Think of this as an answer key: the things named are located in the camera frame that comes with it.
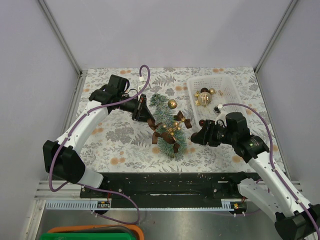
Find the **brown ribbon ornaments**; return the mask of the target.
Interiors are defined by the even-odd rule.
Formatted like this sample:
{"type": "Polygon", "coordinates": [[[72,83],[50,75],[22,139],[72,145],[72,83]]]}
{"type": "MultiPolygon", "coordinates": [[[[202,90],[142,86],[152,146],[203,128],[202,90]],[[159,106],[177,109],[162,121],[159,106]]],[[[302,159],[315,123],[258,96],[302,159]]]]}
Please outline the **brown ribbon ornaments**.
{"type": "Polygon", "coordinates": [[[160,122],[156,124],[152,118],[147,119],[148,126],[153,130],[152,144],[158,143],[158,138],[162,138],[166,143],[172,145],[173,153],[179,152],[180,144],[178,144],[175,132],[181,130],[180,124],[184,123],[187,129],[192,128],[191,120],[185,118],[183,113],[179,111],[177,115],[173,116],[174,122],[172,127],[168,127],[166,124],[160,122]]]}

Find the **gold glitter bauble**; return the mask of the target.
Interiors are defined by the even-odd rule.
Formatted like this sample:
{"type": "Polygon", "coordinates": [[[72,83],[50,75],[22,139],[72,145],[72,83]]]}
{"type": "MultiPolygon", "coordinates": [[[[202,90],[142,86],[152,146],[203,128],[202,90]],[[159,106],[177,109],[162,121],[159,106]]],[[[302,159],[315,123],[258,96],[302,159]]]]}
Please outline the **gold glitter bauble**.
{"type": "Polygon", "coordinates": [[[167,106],[170,108],[170,109],[175,109],[178,107],[178,103],[176,102],[176,100],[174,99],[170,99],[168,102],[167,102],[167,106]]]}

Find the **small green christmas tree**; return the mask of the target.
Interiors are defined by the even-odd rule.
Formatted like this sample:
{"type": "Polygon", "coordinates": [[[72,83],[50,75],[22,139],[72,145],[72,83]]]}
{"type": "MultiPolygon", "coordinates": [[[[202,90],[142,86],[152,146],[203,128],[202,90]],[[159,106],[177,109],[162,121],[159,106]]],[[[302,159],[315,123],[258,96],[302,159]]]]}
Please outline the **small green christmas tree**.
{"type": "MultiPolygon", "coordinates": [[[[155,124],[163,123],[166,124],[168,127],[172,127],[174,123],[174,116],[178,114],[175,112],[175,109],[170,109],[168,107],[168,101],[170,98],[166,97],[165,95],[155,93],[152,95],[150,100],[150,106],[154,109],[154,113],[152,114],[155,120],[155,124]]],[[[175,132],[175,137],[177,143],[180,144],[180,148],[178,153],[174,153],[173,146],[166,143],[162,138],[158,138],[157,145],[160,152],[170,159],[178,159],[181,158],[182,155],[185,153],[187,148],[186,142],[186,135],[185,132],[182,130],[185,124],[181,123],[180,127],[181,130],[177,130],[175,132]]]]}

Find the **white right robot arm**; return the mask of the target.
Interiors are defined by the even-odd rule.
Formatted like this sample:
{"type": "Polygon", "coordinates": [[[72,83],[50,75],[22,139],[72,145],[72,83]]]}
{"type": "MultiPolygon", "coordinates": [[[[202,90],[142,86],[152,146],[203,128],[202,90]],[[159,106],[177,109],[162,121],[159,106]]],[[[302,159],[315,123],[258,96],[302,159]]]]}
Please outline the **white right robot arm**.
{"type": "Polygon", "coordinates": [[[231,112],[222,123],[205,120],[201,130],[191,136],[191,141],[211,147],[232,146],[268,188],[264,190],[253,179],[244,178],[229,183],[228,194],[252,201],[273,221],[283,240],[303,240],[313,233],[319,234],[319,204],[312,204],[304,197],[276,166],[272,150],[260,137],[250,133],[246,118],[240,112],[231,112]]]}

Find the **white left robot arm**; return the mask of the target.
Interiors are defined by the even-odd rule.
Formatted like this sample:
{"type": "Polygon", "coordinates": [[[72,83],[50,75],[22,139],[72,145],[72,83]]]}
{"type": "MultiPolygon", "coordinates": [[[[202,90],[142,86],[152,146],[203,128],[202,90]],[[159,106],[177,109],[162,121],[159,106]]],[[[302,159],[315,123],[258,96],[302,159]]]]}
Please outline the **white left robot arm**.
{"type": "Polygon", "coordinates": [[[69,129],[57,140],[47,140],[42,149],[45,171],[72,184],[90,186],[98,198],[107,195],[109,186],[103,175],[86,167],[80,157],[83,146],[98,124],[113,110],[131,113],[138,122],[153,118],[147,107],[147,97],[140,93],[135,97],[126,95],[130,82],[123,77],[111,75],[108,84],[95,90],[89,97],[83,112],[69,129]]]}

